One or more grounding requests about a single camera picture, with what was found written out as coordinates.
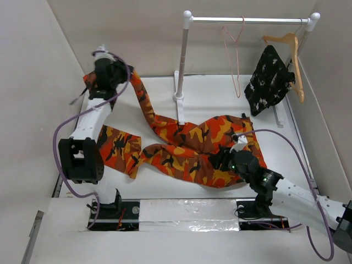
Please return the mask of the orange camouflage trousers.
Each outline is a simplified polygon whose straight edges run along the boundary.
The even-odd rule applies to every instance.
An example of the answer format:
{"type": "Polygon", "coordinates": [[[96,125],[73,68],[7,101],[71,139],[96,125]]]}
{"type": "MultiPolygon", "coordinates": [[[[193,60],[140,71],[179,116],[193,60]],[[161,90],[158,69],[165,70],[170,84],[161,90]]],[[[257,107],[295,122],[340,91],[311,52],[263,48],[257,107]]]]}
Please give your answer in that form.
{"type": "Polygon", "coordinates": [[[249,117],[231,115],[215,116],[201,124],[177,120],[156,114],[148,93],[140,77],[134,72],[131,76],[141,111],[153,131],[164,142],[141,146],[141,137],[103,126],[97,146],[105,166],[136,178],[138,168],[148,163],[161,173],[175,179],[184,180],[213,188],[226,188],[243,182],[234,172],[224,167],[215,168],[213,163],[220,151],[234,146],[233,134],[248,132],[245,151],[250,151],[265,167],[253,124],[249,117]]]}

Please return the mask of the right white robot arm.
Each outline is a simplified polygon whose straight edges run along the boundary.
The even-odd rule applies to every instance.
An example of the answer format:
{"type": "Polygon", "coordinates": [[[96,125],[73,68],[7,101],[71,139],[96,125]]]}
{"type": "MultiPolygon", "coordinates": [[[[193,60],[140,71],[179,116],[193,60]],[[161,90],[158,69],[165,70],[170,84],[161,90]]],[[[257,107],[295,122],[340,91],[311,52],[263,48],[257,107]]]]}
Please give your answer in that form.
{"type": "Polygon", "coordinates": [[[262,217],[270,213],[291,218],[321,233],[331,231],[333,244],[351,252],[351,203],[313,195],[281,174],[264,168],[247,150],[229,148],[211,155],[210,163],[221,171],[233,172],[257,194],[254,210],[262,217]]]}

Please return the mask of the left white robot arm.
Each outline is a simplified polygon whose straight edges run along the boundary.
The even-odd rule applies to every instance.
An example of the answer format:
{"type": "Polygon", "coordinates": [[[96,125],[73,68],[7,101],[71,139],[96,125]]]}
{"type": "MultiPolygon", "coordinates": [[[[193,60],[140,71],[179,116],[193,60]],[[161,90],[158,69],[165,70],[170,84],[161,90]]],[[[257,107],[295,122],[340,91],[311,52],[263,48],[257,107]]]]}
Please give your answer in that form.
{"type": "Polygon", "coordinates": [[[127,85],[133,68],[116,57],[95,58],[94,70],[85,80],[88,94],[86,110],[67,139],[54,144],[60,159],[59,167],[67,187],[80,185],[103,202],[103,211],[111,218],[122,213],[122,204],[116,200],[116,191],[108,191],[103,179],[104,161],[98,145],[98,137],[107,117],[112,113],[117,96],[117,87],[127,85]]]}

